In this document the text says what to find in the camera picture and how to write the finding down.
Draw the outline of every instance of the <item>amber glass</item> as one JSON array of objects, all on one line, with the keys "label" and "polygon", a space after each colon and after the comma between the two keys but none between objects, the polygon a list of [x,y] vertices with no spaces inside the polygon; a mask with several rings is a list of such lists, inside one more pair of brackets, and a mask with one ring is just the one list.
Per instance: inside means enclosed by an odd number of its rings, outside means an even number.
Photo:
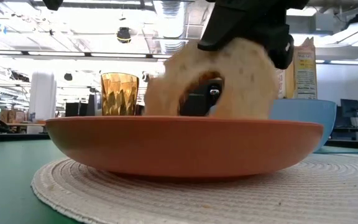
[{"label": "amber glass", "polygon": [[101,76],[103,116],[134,116],[139,78],[125,73]]}]

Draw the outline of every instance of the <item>orange plate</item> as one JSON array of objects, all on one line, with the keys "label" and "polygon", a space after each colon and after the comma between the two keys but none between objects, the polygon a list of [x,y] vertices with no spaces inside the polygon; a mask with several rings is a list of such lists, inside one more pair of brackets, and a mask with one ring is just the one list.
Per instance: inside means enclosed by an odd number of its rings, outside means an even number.
[{"label": "orange plate", "polygon": [[120,174],[226,178],[295,165],[323,126],[273,120],[100,116],[47,121],[52,141],[73,160]]}]

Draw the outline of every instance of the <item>bagel hole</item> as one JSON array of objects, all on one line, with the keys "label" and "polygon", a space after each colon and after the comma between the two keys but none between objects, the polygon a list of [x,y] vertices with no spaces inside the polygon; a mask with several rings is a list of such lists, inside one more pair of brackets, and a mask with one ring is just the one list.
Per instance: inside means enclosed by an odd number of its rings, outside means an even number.
[{"label": "bagel hole", "polygon": [[218,72],[205,72],[191,83],[179,99],[181,116],[206,116],[217,104],[224,88],[224,78]]}]

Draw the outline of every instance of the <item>blue bowl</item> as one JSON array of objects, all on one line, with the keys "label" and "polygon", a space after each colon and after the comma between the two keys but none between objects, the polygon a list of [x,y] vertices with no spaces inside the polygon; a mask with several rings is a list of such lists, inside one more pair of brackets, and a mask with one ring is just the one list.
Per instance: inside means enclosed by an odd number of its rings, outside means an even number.
[{"label": "blue bowl", "polygon": [[336,117],[336,104],[325,100],[302,100],[302,99],[284,99],[275,100],[273,110],[270,112],[270,119],[303,121],[322,124],[324,126],[323,137],[318,146],[314,149],[316,152],[328,140],[333,131]]}]

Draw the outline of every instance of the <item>woven placemat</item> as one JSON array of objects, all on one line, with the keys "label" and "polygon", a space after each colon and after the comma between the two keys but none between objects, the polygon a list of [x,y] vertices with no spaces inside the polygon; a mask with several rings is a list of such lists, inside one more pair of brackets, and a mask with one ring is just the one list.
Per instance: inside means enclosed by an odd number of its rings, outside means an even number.
[{"label": "woven placemat", "polygon": [[214,184],[125,179],[70,159],[34,176],[38,198],[83,223],[358,223],[358,157],[310,155]]}]

